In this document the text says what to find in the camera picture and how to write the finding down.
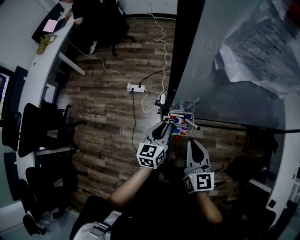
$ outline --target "human arm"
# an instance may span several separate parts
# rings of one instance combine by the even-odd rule
[[[72,9],[70,9],[70,10],[66,13],[65,19],[66,19],[66,20],[69,20],[69,18],[71,17],[71,15],[72,15]]]
[[[152,171],[152,168],[140,168],[131,178],[129,178],[110,195],[108,201],[118,209],[124,208],[125,205],[134,198]]]
[[[208,194],[196,193],[195,196],[204,217],[214,225],[221,225],[223,223],[221,212],[211,201]]]
[[[76,18],[76,19],[74,19],[74,22],[77,24],[77,25],[81,25],[82,24],[82,22],[83,22],[83,17],[79,17],[79,18]]]

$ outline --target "wooden floor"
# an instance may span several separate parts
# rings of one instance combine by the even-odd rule
[[[164,28],[168,51],[166,68],[171,66],[175,32],[174,20],[157,20]],[[133,84],[149,74],[163,68],[164,43],[155,42],[161,38],[161,29],[153,18],[129,18],[127,20],[129,35],[137,42],[122,40],[116,46],[117,57],[113,57],[110,48],[102,48],[94,58],[102,58],[106,69],[119,71],[123,76],[129,75]],[[108,196],[139,169],[135,150],[131,145],[134,126],[132,96],[127,91],[128,78],[122,78],[117,73],[107,73],[102,61],[90,59],[84,55],[77,58],[76,63],[86,75],[72,72],[66,86],[58,96],[59,107],[71,104],[70,118],[73,121],[86,120],[87,125],[76,128],[74,140],[80,146],[80,151],[74,155],[73,163],[80,171],[87,171],[88,177],[79,175],[79,190],[72,194],[74,206],[81,210],[90,195],[103,198]],[[170,71],[166,72],[164,81],[165,93],[169,82]],[[148,90],[144,101],[145,110],[154,107],[154,102],[162,91],[163,73],[155,74],[143,82]],[[143,93],[134,93],[136,127],[134,145],[144,140],[146,131],[159,122],[156,110],[150,113],[142,111]],[[228,131],[203,127],[194,131],[193,137],[199,140],[208,150],[212,168],[227,167],[230,161],[241,154],[244,148],[246,134],[243,131]],[[175,141],[171,137],[170,149],[178,154],[179,165],[183,165],[186,154],[187,138]],[[239,194],[233,192],[236,184],[223,170],[216,174],[215,181],[225,180],[226,184],[210,192],[213,200],[221,204],[223,200],[233,200]]]

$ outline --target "electrical outlet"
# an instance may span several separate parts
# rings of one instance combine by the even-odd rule
[[[141,87],[139,88],[139,85],[128,83],[127,84],[127,91],[131,92],[131,90],[133,92],[145,92],[145,85],[141,85]]]

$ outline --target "laptop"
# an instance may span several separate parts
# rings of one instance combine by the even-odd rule
[[[50,32],[50,33],[54,33],[57,32],[58,30],[62,29],[67,23],[67,20],[65,18],[56,21],[56,20],[52,20],[49,19],[43,29],[43,31],[45,32]]]

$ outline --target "white cable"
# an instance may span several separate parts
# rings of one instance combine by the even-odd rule
[[[71,44],[74,48],[76,48],[79,52],[81,52],[77,47],[75,47],[75,46],[72,44],[72,42],[71,42],[71,40],[70,40],[69,38],[63,37],[63,36],[58,36],[58,37],[65,38],[65,39],[69,40],[70,44]],[[122,78],[130,77],[129,82],[131,82],[131,76],[129,76],[129,75],[127,75],[127,76],[124,77],[124,76],[123,76],[121,73],[119,73],[118,71],[108,71],[108,70],[105,68],[105,66],[104,66],[104,61],[103,61],[101,58],[93,58],[93,57],[91,57],[91,56],[88,56],[88,55],[84,54],[83,52],[81,52],[81,53],[82,53],[84,56],[87,56],[87,57],[92,58],[92,59],[100,59],[100,60],[102,61],[102,64],[103,64],[103,68],[104,68],[104,70],[105,70],[106,72],[108,72],[108,73],[117,73],[117,74],[119,74]]]
[[[148,95],[148,91],[147,91],[146,88],[145,88],[145,91],[146,91],[146,96],[142,99],[142,111],[143,111],[144,113],[148,113],[148,112],[150,112],[152,109],[157,108],[157,106],[155,106],[155,107],[151,108],[149,111],[145,112],[145,110],[144,110],[144,99],[145,99],[145,98],[147,97],[147,95]]]
[[[163,29],[160,25],[158,25],[158,23],[156,22],[155,16],[152,14],[152,9],[151,9],[150,15],[151,15],[152,17],[154,17],[154,22],[156,23],[156,25],[157,25],[158,27],[161,28],[161,33],[164,35],[164,36],[161,37],[161,38],[156,38],[154,41],[156,41],[156,42],[161,41],[161,42],[165,43],[165,45],[164,45],[164,50],[165,50],[165,57],[166,57],[167,54],[168,54],[168,51],[165,49],[165,46],[167,45],[167,42],[162,40],[162,39],[165,37],[165,34],[164,34],[164,32],[163,32],[164,29]],[[164,71],[164,78],[163,78],[163,80],[161,81],[161,85],[163,86],[163,90],[162,90],[162,92],[160,93],[160,95],[162,95],[163,92],[165,91],[165,87],[164,87],[164,79],[165,79],[165,77],[166,77],[166,76],[165,76],[165,67],[167,66],[167,64],[168,64],[168,62],[167,62],[167,60],[165,59],[165,65],[164,65],[164,68],[163,68],[163,71]]]
[[[149,15],[151,15],[151,16],[154,18],[154,22],[156,23],[156,25],[157,25],[158,27],[161,28],[161,33],[163,34],[163,36],[162,36],[161,38],[156,38],[154,41],[156,41],[156,42],[161,41],[161,42],[165,43],[165,45],[164,45],[164,50],[165,50],[165,56],[164,56],[164,59],[165,59],[166,56],[167,56],[167,54],[168,54],[168,51],[165,49],[165,46],[167,45],[167,42],[162,40],[162,39],[165,37],[165,34],[164,34],[164,32],[163,32],[164,29],[156,22],[155,16],[152,14],[152,9],[151,9],[151,13],[149,13]],[[164,87],[164,79],[165,79],[165,77],[166,77],[166,75],[165,75],[165,67],[167,66],[167,64],[168,64],[168,62],[167,62],[167,60],[165,59],[165,65],[164,65],[164,68],[163,68],[164,78],[163,78],[163,80],[161,81],[161,85],[163,86],[163,90],[162,90],[162,92],[160,93],[160,95],[162,95],[163,92],[165,91],[165,87]],[[157,106],[151,108],[151,109],[150,109],[149,111],[147,111],[147,112],[144,110],[144,103],[143,103],[143,102],[144,102],[144,99],[145,99],[145,98],[147,97],[147,95],[148,95],[148,91],[146,90],[146,88],[145,88],[145,91],[146,91],[146,96],[145,96],[145,97],[143,98],[143,100],[142,100],[142,110],[143,110],[144,113],[149,113],[152,109],[157,108]]]

